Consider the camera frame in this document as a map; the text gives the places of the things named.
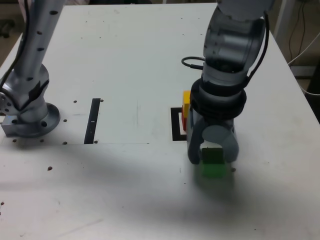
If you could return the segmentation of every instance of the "black cable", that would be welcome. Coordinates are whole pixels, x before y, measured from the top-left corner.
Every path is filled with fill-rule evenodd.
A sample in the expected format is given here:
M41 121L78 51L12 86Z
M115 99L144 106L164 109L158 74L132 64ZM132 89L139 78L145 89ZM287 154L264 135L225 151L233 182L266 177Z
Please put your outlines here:
M295 22L294 28L293 28L292 33L291 33L290 38L289 38L290 61L292 61L292 59L293 59L293 54L292 54L292 50L291 50L291 40L292 40L292 37L293 37L293 35L294 35L295 31L296 31L296 28L297 28L299 20L300 20L300 10L301 10L302 6L303 6L303 2L300 3L300 7L299 7L299 10L298 10L298 18L297 18L297 20Z
M192 69L199 69L199 70L202 70L204 69L204 66L202 65L195 65L195 64L189 64L189 63L186 63L185 61L186 60L200 60L200 61L205 61L205 59L203 57L198 57L198 56L187 56L187 57L184 57L182 58L181 60L181 63L189 68L192 68Z
M14 61L12 62L8 71L5 72L5 74L2 78L2 81L0 83L0 90L4 86L5 82L7 81L8 77L9 77L10 73L12 72L12 70L14 69L15 65L19 61L19 59L25 49L25 46L26 46L26 42L27 42L28 35L29 35L29 24L30 24L30 13L29 13L28 0L24 0L24 9L25 9L25 29L24 29L24 33L22 35L22 44L21 44L21 47L19 47L19 49L18 49L18 52L15 56Z
M304 0L303 6L302 6L303 34L302 34L302 38L301 38L301 43L300 43L300 48L299 48L298 55L301 53L301 48L302 48L302 45L304 43L305 33L306 33L306 20L305 20L305 6L306 6L306 3L307 3L307 0Z
M269 33L270 33L270 25L269 25L269 17L266 11L263 12L264 14L264 21L265 21L265 40L264 40L264 47L262 50L262 54L261 57L259 59L259 61L257 62L256 66L254 67L254 69L252 70L252 72L249 75L249 79L248 82L250 81L250 79L254 76L254 74L256 73L256 71L258 70L258 68L260 67L262 61L265 58L267 49L268 49L268 44L269 44Z

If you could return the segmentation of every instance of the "tabletop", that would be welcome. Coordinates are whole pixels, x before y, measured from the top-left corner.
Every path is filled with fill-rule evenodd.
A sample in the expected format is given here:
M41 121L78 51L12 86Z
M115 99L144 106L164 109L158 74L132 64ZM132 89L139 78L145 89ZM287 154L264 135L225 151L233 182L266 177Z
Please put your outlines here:
M173 141L171 108L201 76L180 61L202 56L215 7L64 8L43 61L59 125L36 139L0 131L1 240L320 238L320 127L272 36L234 120L236 171L202 178Z

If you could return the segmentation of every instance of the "floor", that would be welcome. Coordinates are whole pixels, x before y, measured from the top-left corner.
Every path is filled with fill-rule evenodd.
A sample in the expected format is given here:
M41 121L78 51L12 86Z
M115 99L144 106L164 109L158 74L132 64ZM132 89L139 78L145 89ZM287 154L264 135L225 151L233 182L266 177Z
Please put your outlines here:
M167 0L168 4L180 4L192 1L192 3L208 3L215 2L214 0ZM296 0L293 15L291 17L290 24L288 26L286 38L284 40L284 44L281 46L280 50L284 55L285 59L289 62L292 58L296 57L299 52L299 48L301 45L301 49L305 49L306 46L314 39L314 37L320 31L320 2L319 0L306 0L307 3L303 8L304 12L304 20L305 20L305 29L303 24L303 15L301 10L303 0ZM154 4L161 4L162 0L152 0ZM271 32L274 31L275 25L277 22L277 17L279 14L280 6L282 0L275 0L273 9L269 12L269 21L270 21L270 29ZM24 29L24 22L21 15L20 8L18 4L1 4L0 7L0 19L14 19L16 22L16 26L12 31L10 38L0 37L0 66L6 59L7 55L11 51L12 47L16 43L19 35ZM291 38L291 52L289 49L289 40ZM296 66L316 66L319 62L320 56L320 38L314 42L314 44L306 51L301 57L299 57L293 65ZM303 85L304 88L308 87L308 80L299 80L299 82Z

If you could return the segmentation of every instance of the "yellow block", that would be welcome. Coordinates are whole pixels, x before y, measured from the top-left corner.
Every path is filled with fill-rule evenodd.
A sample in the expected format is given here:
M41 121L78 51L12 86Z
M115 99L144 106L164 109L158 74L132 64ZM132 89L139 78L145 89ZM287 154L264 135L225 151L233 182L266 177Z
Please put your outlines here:
M183 100L182 100L182 110L183 110L183 117L186 119L189 113L190 107L190 90L183 91Z

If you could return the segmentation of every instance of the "black strip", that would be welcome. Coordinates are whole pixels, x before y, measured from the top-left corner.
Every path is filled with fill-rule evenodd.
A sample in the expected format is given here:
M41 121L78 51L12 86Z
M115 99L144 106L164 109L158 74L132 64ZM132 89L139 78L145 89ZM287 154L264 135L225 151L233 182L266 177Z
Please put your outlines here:
M86 126L84 144L94 143L96 126L98 121L98 114L99 114L99 107L100 107L100 98L93 98L91 103L88 124Z
M179 113L182 113L182 107L172 107L170 110L171 110L172 141L186 141L187 135L180 134Z

